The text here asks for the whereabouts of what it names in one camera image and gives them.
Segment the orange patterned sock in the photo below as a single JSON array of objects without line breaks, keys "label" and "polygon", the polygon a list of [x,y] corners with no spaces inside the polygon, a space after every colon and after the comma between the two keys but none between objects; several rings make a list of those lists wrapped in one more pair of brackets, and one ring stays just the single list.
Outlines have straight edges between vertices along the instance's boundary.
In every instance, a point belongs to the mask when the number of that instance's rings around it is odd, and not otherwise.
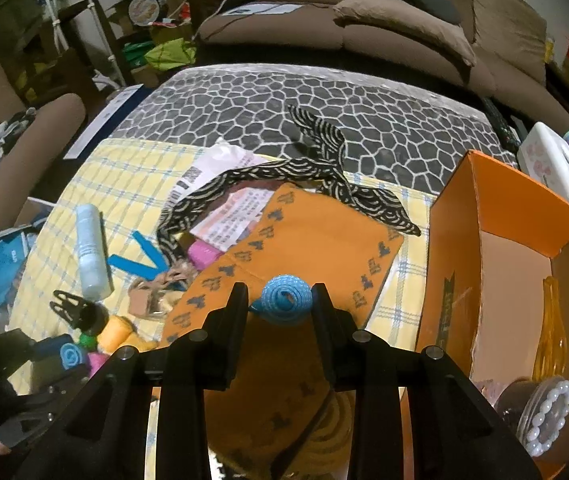
[{"label": "orange patterned sock", "polygon": [[403,236],[334,198],[292,184],[271,196],[248,237],[201,271],[166,318],[172,342],[224,307],[238,283],[250,312],[237,374],[205,393],[208,445],[218,459],[265,479],[286,457],[294,474],[329,474],[349,459],[355,398],[330,388],[311,318],[312,288],[364,327]]}]

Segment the white plastic bottle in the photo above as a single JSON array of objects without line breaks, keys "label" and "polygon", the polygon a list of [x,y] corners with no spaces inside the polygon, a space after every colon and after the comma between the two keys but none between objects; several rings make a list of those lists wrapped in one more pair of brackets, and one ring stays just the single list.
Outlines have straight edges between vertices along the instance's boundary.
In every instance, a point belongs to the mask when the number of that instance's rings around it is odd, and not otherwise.
[{"label": "white plastic bottle", "polygon": [[80,288],[85,299],[101,301],[111,294],[111,282],[100,211],[93,204],[80,204],[75,213]]}]

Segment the small glass perfume bottle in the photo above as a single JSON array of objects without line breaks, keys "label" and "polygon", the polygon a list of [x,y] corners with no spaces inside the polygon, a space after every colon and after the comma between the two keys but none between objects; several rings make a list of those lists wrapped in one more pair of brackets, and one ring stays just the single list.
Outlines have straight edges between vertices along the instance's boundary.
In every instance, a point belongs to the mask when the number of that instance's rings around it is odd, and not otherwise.
[{"label": "small glass perfume bottle", "polygon": [[153,281],[137,278],[128,288],[127,312],[143,320],[165,320],[184,292],[183,281],[169,281],[164,274]]}]

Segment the printed paper packet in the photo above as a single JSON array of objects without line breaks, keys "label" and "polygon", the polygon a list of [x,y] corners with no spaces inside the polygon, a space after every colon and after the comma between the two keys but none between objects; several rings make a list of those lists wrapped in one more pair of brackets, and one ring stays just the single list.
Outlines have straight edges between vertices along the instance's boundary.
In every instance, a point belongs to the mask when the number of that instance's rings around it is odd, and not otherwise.
[{"label": "printed paper packet", "polygon": [[[257,166],[263,162],[267,162],[264,156],[219,138],[211,148],[196,156],[176,181],[166,205],[180,202],[226,170]],[[250,234],[278,186],[278,182],[267,181],[231,185],[222,197],[205,209],[188,232],[220,252],[227,252]]]}]

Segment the orange cardboard box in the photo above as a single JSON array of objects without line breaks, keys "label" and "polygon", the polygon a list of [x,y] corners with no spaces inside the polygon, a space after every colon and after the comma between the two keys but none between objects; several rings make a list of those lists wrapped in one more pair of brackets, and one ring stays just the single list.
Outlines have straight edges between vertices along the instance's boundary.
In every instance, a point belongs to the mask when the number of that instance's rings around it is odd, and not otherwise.
[{"label": "orange cardboard box", "polygon": [[[468,152],[430,210],[416,347],[437,344],[472,382],[531,377],[550,275],[559,281],[569,352],[569,203],[521,171]],[[569,367],[562,377],[569,379]],[[535,460],[546,479],[568,462],[569,415]]]}]

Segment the black white patterned headband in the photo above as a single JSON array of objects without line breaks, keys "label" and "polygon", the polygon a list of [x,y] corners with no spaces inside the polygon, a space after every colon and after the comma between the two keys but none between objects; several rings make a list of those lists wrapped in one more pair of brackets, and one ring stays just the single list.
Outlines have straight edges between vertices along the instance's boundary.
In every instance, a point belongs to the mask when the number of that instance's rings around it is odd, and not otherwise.
[{"label": "black white patterned headband", "polygon": [[318,155],[229,169],[183,198],[174,192],[170,193],[156,229],[156,241],[167,262],[176,263],[186,255],[177,235],[190,231],[208,207],[230,188],[244,182],[314,182],[319,193],[335,198],[399,233],[411,236],[421,234],[419,226],[411,221],[401,201],[392,192],[367,188],[347,180],[343,170],[347,147],[343,133],[335,125],[299,106],[290,105],[288,112],[294,125],[305,139],[312,142]]}]

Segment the brown sofa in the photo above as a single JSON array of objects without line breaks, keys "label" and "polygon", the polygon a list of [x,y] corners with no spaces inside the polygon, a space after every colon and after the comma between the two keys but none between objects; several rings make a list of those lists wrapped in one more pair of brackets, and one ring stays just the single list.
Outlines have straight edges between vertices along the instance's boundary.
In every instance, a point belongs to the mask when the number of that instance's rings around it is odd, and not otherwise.
[{"label": "brown sofa", "polygon": [[335,21],[342,0],[254,0],[211,18],[199,31],[201,58],[341,67],[403,80],[455,99],[489,98],[532,122],[569,130],[569,113],[547,90],[547,25],[524,0],[449,0],[477,64],[393,30]]}]

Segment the brown cushion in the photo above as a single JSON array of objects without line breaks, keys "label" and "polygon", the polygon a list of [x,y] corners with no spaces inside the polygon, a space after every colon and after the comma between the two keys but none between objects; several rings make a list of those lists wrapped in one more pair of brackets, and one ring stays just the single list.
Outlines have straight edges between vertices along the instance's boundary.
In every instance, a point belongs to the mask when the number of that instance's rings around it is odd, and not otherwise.
[{"label": "brown cushion", "polygon": [[338,23],[393,30],[438,47],[469,67],[477,64],[475,51],[460,25],[441,20],[403,0],[342,0],[333,7],[333,12]]}]

